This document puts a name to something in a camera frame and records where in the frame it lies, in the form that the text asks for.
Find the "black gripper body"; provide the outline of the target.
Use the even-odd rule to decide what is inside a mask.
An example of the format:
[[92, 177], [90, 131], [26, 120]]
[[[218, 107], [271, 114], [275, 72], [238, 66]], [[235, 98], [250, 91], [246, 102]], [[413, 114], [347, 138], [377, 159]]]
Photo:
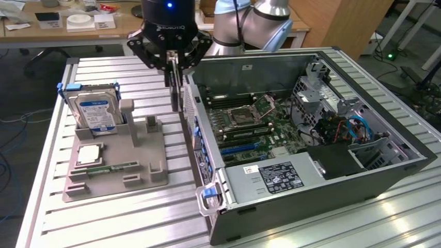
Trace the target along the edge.
[[195, 1], [142, 1], [143, 36], [160, 54], [183, 51], [198, 34]]

